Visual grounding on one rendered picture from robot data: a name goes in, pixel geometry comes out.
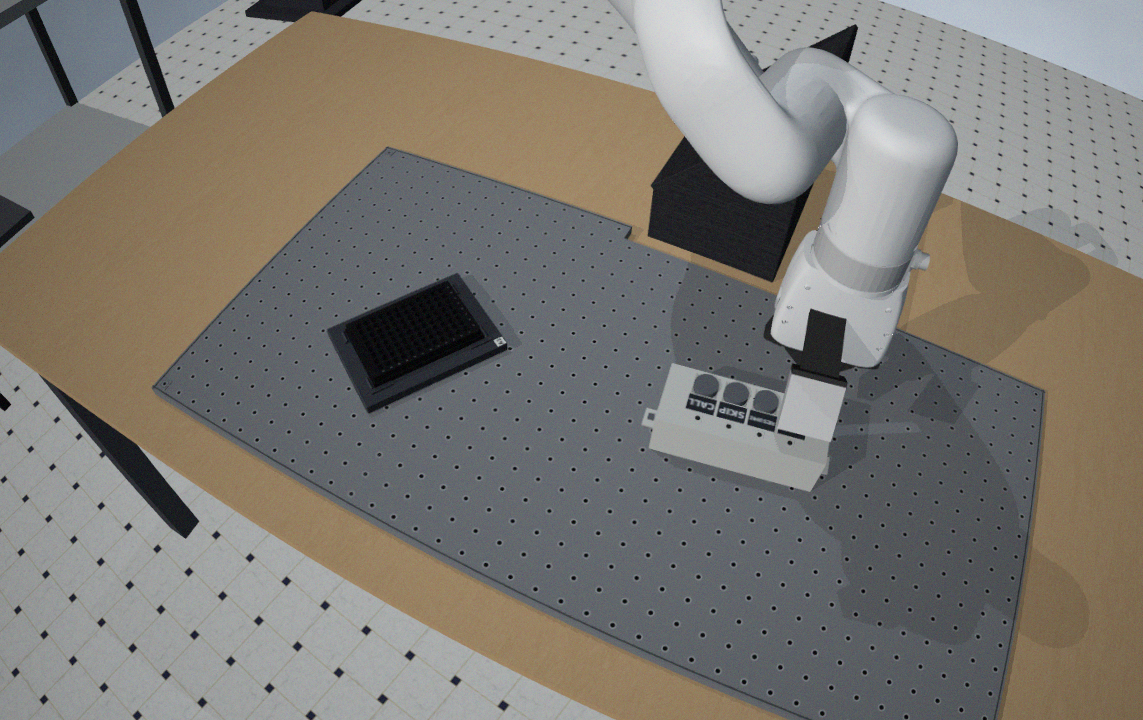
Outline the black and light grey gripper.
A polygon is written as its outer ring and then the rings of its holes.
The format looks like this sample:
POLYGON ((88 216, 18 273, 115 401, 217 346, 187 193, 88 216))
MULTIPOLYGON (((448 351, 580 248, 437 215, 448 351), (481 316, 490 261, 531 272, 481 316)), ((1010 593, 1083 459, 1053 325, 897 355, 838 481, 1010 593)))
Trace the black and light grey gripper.
POLYGON ((764 338, 775 345, 781 343, 780 346, 785 347, 792 360, 800 365, 810 309, 841 315, 846 319, 846 327, 840 371, 853 369, 854 365, 856 368, 871 366, 864 369, 878 369, 903 313, 910 272, 905 281, 892 290, 853 290, 824 272, 815 259, 815 233, 817 231, 804 237, 792 256, 780 286, 775 314, 766 323, 764 338))

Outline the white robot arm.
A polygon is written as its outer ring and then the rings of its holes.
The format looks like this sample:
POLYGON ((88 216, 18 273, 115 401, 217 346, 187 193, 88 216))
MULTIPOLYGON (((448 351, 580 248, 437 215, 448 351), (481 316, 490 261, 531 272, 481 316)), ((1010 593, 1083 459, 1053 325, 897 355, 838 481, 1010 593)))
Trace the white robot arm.
MULTIPOLYGON (((663 109, 728 187, 781 205, 833 161, 813 245, 824 272, 860 291, 892 290, 911 269, 926 272, 929 254, 918 243, 958 158, 958 136, 940 111, 817 47, 783 54, 764 72, 722 0, 608 1, 638 35, 663 109)), ((777 429, 831 442, 847 387, 845 327, 841 315, 810 309, 777 429)))

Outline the light grey button panel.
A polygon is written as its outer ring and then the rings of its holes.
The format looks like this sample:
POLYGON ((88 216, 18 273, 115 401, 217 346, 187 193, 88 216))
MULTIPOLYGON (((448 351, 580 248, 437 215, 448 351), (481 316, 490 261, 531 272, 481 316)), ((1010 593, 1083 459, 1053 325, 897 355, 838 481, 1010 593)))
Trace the light grey button panel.
POLYGON ((653 427, 653 450, 812 491, 828 475, 830 442, 777 429, 782 400, 775 389, 672 363, 658 410, 647 407, 641 425, 653 427))

